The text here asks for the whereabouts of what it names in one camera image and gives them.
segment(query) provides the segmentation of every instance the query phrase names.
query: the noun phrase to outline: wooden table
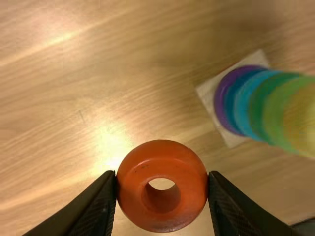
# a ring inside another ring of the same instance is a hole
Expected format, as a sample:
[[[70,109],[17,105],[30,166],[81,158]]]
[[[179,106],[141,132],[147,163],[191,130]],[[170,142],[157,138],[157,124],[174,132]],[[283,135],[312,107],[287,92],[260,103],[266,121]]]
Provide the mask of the wooden table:
[[[288,224],[315,215],[315,162],[228,149],[194,90],[260,48],[275,69],[315,74],[314,1],[11,0],[0,19],[1,235],[36,226],[153,139],[187,145]],[[154,234],[117,207],[112,235]],[[169,235],[213,235],[208,206]]]

